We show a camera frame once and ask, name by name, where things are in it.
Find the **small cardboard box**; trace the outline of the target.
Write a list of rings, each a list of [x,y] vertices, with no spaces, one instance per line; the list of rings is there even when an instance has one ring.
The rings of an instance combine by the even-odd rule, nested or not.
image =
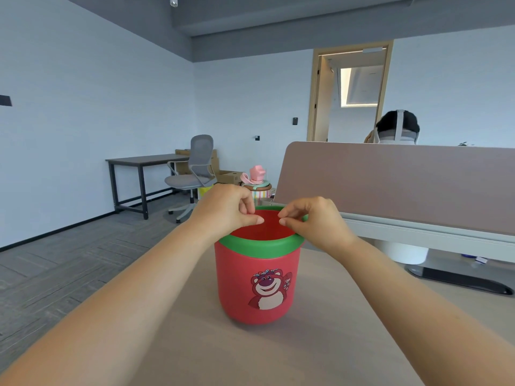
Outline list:
[[[217,182],[221,184],[233,184],[240,186],[242,174],[243,172],[220,170],[218,173],[216,173],[216,179]]]

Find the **brown desk divider panel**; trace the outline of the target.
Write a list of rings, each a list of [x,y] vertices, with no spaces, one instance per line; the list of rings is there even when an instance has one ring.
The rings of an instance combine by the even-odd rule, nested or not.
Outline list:
[[[515,149],[292,142],[274,201],[313,196],[342,213],[515,235]]]

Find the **dark metal-legged table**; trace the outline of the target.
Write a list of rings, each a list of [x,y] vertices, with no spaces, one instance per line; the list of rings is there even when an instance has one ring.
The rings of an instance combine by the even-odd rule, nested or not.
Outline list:
[[[109,169],[109,177],[111,183],[111,191],[112,191],[112,199],[113,199],[113,207],[114,213],[119,214],[121,211],[130,211],[138,214],[142,214],[144,220],[148,220],[149,212],[147,206],[147,197],[154,196],[156,194],[162,194],[169,192],[169,194],[173,194],[173,188],[164,188],[161,190],[157,190],[154,192],[147,193],[145,187],[145,178],[144,178],[144,168],[145,167],[153,167],[172,163],[171,172],[176,169],[177,162],[187,162],[189,159],[186,155],[180,154],[162,154],[162,155],[148,155],[148,156],[136,156],[136,157],[125,157],[125,158],[116,158],[116,159],[107,159]],[[125,199],[120,201],[118,190],[117,190],[117,182],[115,175],[115,166],[123,166],[123,167],[134,167],[138,170],[138,183],[140,196],[136,196],[130,199]],[[138,209],[134,206],[126,206],[126,203],[141,200],[141,209]]]

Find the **striped round container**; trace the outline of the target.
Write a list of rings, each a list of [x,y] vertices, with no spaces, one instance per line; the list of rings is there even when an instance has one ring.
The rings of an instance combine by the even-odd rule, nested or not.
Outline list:
[[[265,181],[257,185],[242,183],[241,186],[249,189],[252,193],[252,197],[256,200],[271,198],[271,192],[273,187],[272,184],[270,184],[270,182],[268,181]]]

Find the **white desk frame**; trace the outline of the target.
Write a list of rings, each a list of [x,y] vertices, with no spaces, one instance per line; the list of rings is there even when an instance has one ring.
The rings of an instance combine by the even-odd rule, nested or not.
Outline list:
[[[515,234],[491,233],[478,229],[445,227],[343,212],[340,214],[357,237],[515,264]]]

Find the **open door leaf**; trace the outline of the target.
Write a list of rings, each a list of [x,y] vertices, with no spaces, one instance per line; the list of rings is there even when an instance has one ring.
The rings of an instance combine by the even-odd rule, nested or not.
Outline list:
[[[313,140],[327,142],[335,76],[331,64],[325,56],[319,56],[318,70]]]

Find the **white round waste bin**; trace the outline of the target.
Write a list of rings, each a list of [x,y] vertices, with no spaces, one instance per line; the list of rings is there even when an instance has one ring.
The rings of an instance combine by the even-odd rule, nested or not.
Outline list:
[[[398,242],[374,240],[374,246],[397,263],[420,265],[426,261],[429,248]]]

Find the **red bin with green rim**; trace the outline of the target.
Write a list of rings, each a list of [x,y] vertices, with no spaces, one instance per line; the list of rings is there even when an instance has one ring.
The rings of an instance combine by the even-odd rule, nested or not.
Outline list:
[[[262,224],[239,228],[214,244],[219,301],[235,322],[268,324],[293,304],[304,238],[280,225],[282,209],[255,207]]]

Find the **brown cardboard box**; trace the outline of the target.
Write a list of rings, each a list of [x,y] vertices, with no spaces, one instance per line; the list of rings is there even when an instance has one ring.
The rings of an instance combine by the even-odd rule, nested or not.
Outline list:
[[[214,149],[212,151],[211,158],[209,159],[209,163],[206,165],[193,165],[193,172],[190,169],[190,153],[191,149],[176,149],[175,153],[177,155],[186,156],[185,159],[179,160],[172,165],[172,168],[176,171],[178,175],[197,175],[198,177],[205,177],[207,179],[212,179],[216,177],[216,173],[220,171],[219,168],[219,159],[217,156],[217,151]]]

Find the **person's right forearm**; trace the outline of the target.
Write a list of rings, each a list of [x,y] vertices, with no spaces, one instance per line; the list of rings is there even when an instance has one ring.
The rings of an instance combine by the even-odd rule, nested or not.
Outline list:
[[[340,262],[425,386],[515,386],[515,346],[359,238]]]

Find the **black desk foot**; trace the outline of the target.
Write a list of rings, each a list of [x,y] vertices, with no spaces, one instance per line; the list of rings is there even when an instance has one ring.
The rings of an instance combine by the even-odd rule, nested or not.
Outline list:
[[[515,291],[498,281],[468,276],[459,273],[436,270],[426,266],[406,265],[404,270],[420,279],[438,281],[440,283],[455,285],[476,291],[487,292],[502,296],[514,296]]]

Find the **person's right hand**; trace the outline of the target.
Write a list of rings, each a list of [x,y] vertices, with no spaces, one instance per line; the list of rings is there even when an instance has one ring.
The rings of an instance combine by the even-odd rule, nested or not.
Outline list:
[[[278,216],[279,219],[299,219],[299,235],[345,266],[349,250],[358,237],[332,200],[321,196],[297,199],[284,207]]]

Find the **person's left forearm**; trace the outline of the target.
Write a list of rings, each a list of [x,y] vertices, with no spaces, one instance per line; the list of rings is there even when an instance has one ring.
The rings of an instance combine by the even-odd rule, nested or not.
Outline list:
[[[0,386],[126,386],[203,253],[235,227],[192,218],[74,309]]]

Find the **grey office chair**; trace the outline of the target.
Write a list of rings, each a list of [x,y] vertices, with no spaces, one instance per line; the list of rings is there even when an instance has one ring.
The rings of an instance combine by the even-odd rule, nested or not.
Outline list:
[[[216,175],[211,165],[211,157],[214,150],[214,140],[210,135],[197,135],[190,141],[190,155],[187,161],[190,174],[180,175],[172,167],[173,162],[167,163],[173,175],[168,176],[164,182],[173,189],[188,190],[190,192],[190,203],[181,207],[170,208],[168,214],[183,210],[183,213],[176,217],[176,223],[192,212],[197,205],[194,198],[194,190],[207,188],[217,182]]]

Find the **person's left hand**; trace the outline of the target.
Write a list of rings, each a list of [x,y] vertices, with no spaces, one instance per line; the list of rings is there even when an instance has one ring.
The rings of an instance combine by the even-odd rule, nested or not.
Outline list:
[[[209,243],[214,243],[242,228],[242,214],[256,214],[251,191],[237,185],[216,184],[197,203],[188,223],[198,228]]]

